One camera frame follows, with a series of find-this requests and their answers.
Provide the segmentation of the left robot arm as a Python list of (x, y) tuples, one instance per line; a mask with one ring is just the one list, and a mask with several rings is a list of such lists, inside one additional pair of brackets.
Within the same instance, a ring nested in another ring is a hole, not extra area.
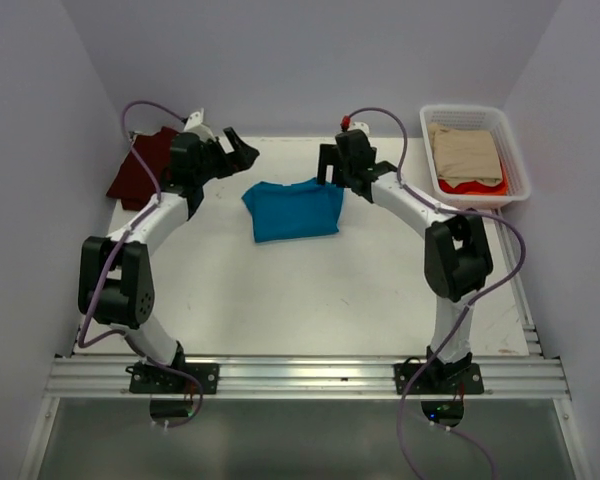
[(206, 183), (246, 171), (260, 156), (234, 129), (223, 133), (230, 151), (214, 136), (191, 131), (176, 135), (169, 164), (148, 204), (113, 234), (87, 238), (81, 249), (78, 307), (84, 322), (78, 346), (84, 349), (112, 335), (123, 337), (140, 357), (157, 363), (152, 379), (169, 393), (185, 386), (188, 369), (176, 360), (181, 345), (153, 314), (151, 256), (194, 216)]

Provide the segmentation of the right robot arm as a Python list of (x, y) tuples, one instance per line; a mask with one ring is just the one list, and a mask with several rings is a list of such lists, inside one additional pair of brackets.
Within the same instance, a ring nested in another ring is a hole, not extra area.
[(436, 204), (417, 188), (401, 184), (399, 169), (376, 160), (377, 149), (361, 130), (335, 136), (319, 147), (317, 182), (351, 190), (402, 220), (424, 241), (424, 277), (436, 296), (434, 334), (427, 349), (425, 379), (448, 392), (472, 363), (470, 329), (474, 294), (486, 284), (493, 261), (484, 223), (478, 216)]

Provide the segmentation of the blue t shirt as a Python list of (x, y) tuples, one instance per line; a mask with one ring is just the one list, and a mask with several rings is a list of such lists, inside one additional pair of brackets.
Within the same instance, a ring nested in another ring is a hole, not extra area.
[(259, 182), (242, 201), (256, 243), (321, 237), (339, 232), (344, 189), (315, 178), (289, 185)]

